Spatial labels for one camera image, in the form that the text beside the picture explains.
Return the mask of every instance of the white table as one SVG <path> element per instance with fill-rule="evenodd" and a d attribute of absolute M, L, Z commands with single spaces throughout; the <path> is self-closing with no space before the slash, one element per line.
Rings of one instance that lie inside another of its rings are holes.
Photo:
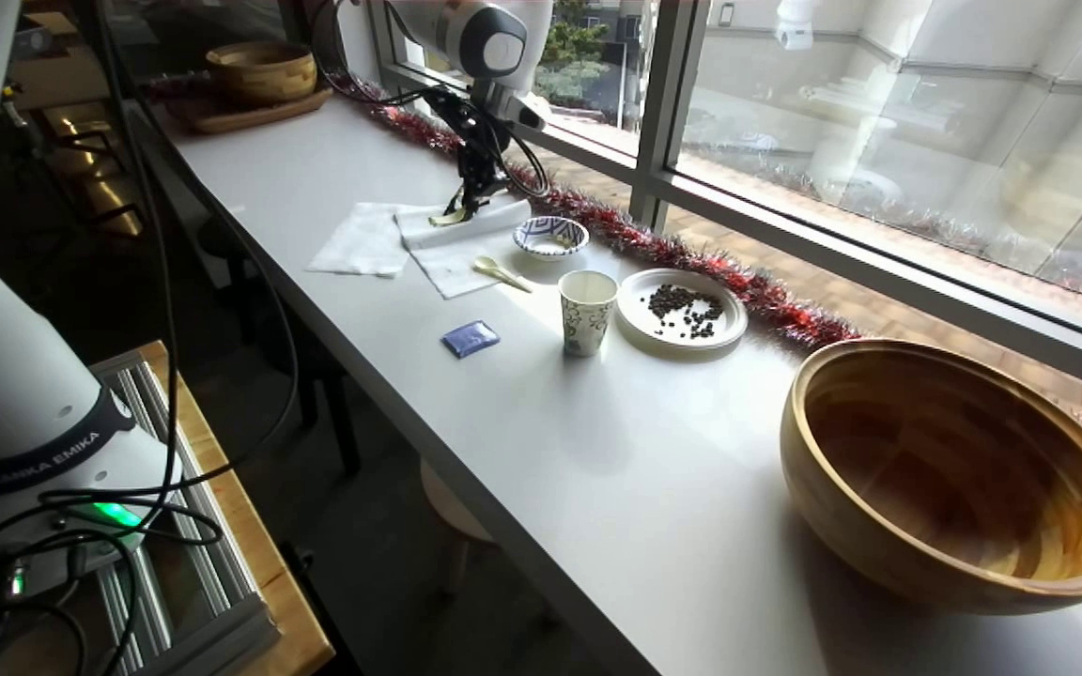
<path fill-rule="evenodd" d="M 307 269 L 353 203 L 442 203 L 457 179 L 346 101 L 211 140 L 162 127 L 331 352 L 611 664 L 1082 674 L 1082 603 L 932 617 L 815 546 L 780 490 L 779 418 L 800 357 L 779 337 L 752 329 L 727 357 L 674 359 L 611 329 L 599 359 L 564 359 L 552 285 L 442 299 L 416 268 L 395 283 Z M 609 250 L 593 268 L 631 269 Z M 466 319 L 502 341 L 454 359 L 441 333 Z"/>

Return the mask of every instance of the red tinsel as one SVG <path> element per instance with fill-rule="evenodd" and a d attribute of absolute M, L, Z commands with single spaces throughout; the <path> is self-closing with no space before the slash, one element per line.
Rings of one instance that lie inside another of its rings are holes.
<path fill-rule="evenodd" d="M 202 85 L 198 75 L 187 80 L 162 80 L 150 83 L 145 91 L 159 98 L 177 98 L 187 85 Z M 461 147 L 461 140 L 452 127 L 441 127 L 425 116 L 416 116 L 407 105 L 395 105 L 395 98 L 387 98 L 375 85 L 362 85 L 362 83 L 333 83 L 333 91 L 343 98 L 351 98 L 363 116 L 381 122 L 383 127 L 407 135 L 416 147 L 433 147 L 435 155 L 454 158 L 454 152 Z M 634 227 L 628 214 L 593 203 L 583 192 L 570 187 L 555 187 L 546 183 L 530 164 L 509 164 L 509 187 L 524 200 L 532 203 L 532 209 L 540 214 L 564 214 L 583 223 L 601 244 L 609 244 L 611 250 L 648 264 L 648 268 L 685 268 L 685 269 L 698 269 L 715 283 L 722 283 L 727 288 L 734 288 L 745 309 L 765 322 L 773 333 L 790 337 L 793 346 L 804 351 L 820 351 L 832 341 L 844 341 L 857 337 L 857 329 L 844 319 L 834 319 L 804 299 L 795 299 L 790 288 L 780 288 L 769 275 L 763 269 L 749 269 L 728 255 L 691 255 L 679 240 L 658 238 L 641 227 Z"/>

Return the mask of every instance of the green light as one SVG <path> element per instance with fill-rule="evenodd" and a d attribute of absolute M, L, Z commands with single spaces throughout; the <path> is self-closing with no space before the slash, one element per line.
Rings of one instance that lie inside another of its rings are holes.
<path fill-rule="evenodd" d="M 122 525 L 122 530 L 135 530 L 135 525 L 140 525 L 140 513 L 130 513 L 130 510 L 122 506 L 122 505 L 94 505 L 94 510 L 98 510 L 107 523 Z"/>

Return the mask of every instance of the small blue object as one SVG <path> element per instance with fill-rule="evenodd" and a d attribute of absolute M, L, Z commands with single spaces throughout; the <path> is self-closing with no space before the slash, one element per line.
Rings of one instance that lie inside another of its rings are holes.
<path fill-rule="evenodd" d="M 475 319 L 449 329 L 441 341 L 461 359 L 466 352 L 495 346 L 501 333 L 485 319 Z"/>

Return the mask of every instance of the small plate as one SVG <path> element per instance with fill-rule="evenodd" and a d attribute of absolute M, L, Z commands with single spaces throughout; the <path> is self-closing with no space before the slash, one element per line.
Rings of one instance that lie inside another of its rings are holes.
<path fill-rule="evenodd" d="M 674 351 L 727 351 L 745 328 L 745 304 L 722 283 L 691 269 L 638 269 L 615 288 L 620 319 Z"/>

